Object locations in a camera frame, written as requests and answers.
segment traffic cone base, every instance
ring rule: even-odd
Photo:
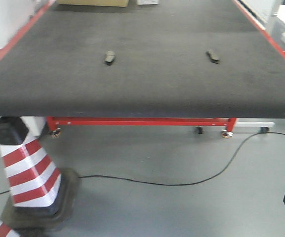
[[[11,197],[8,199],[1,219],[13,229],[40,228],[48,230],[60,230],[61,223],[72,215],[73,204],[79,186],[79,175],[72,169],[59,169],[62,174],[61,186],[59,188],[58,197],[53,205],[56,213],[49,215],[49,212],[41,214],[40,209],[38,215],[34,208],[18,208],[13,206]]]

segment cardboard box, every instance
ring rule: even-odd
[[[152,5],[159,4],[160,0],[137,0],[138,5]]]
[[[57,0],[57,3],[65,5],[126,7],[128,0]]]

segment gray floor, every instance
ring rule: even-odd
[[[285,119],[272,131],[285,132]],[[58,167],[150,182],[189,183],[210,177],[257,131],[193,127],[63,127],[41,143]],[[0,192],[7,181],[0,159]],[[83,179],[73,217],[50,237],[285,236],[285,137],[251,138],[219,177],[188,187]],[[0,214],[7,195],[0,196]]]

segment white wall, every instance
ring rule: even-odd
[[[8,44],[35,11],[46,2],[48,0],[0,0],[0,49]],[[36,136],[45,124],[45,118],[41,117],[25,117],[24,121]]]

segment red edge trim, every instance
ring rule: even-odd
[[[238,9],[249,19],[249,21],[262,33],[262,35],[267,39],[267,41],[273,46],[274,49],[278,53],[281,54],[281,56],[285,59],[285,52],[282,50],[282,48],[269,36],[269,34],[263,30],[255,21],[254,19],[246,12],[244,7],[240,5],[236,0],[232,0],[233,3],[238,7]]]
[[[2,49],[0,49],[0,61],[1,59],[10,51],[10,49],[16,45],[16,43],[26,34],[27,31],[39,20],[39,18],[49,9],[49,7],[55,2],[55,0],[50,0],[45,4],[38,12],[35,14],[29,22],[23,26],[16,35],[10,40],[10,42]]]

